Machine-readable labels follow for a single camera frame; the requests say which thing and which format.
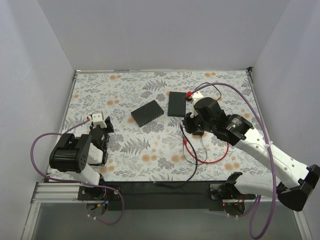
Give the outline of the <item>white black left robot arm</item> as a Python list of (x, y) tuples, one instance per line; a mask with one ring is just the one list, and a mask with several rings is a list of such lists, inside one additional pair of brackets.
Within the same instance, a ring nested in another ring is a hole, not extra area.
[(108, 159), (110, 133), (114, 132), (111, 118), (104, 118), (102, 113), (89, 116), (90, 132), (76, 137), (64, 133), (49, 157), (49, 166), (62, 173), (67, 173), (82, 183), (99, 185), (104, 177), (93, 166), (104, 166)]

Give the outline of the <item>black network switch with ports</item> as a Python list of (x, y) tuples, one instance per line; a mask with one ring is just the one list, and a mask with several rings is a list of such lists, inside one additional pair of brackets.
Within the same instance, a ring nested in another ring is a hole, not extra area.
[(137, 125), (141, 128), (149, 122), (162, 116), (164, 114), (164, 110), (155, 100), (152, 100), (146, 103), (145, 105), (137, 108), (136, 110), (132, 111), (130, 114), (137, 123)]

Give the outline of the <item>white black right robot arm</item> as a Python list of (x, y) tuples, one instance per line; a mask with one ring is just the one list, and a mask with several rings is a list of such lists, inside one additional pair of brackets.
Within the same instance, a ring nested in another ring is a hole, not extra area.
[(242, 172), (232, 173), (217, 190), (221, 196), (260, 195), (276, 197), (287, 208), (300, 212), (315, 189), (320, 178), (320, 167), (306, 165), (290, 157), (273, 143), (265, 143), (264, 137), (253, 124), (238, 114), (225, 114), (219, 103), (200, 93), (185, 98), (192, 103), (192, 111), (183, 119), (187, 133), (197, 131), (214, 134), (219, 140), (249, 154), (272, 170), (276, 178), (249, 176)]

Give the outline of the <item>black rectangular box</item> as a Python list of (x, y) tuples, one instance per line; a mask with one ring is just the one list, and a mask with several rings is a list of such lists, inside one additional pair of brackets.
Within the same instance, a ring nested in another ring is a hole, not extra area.
[(185, 92), (169, 92), (168, 111), (169, 117), (181, 117), (186, 115), (186, 93)]

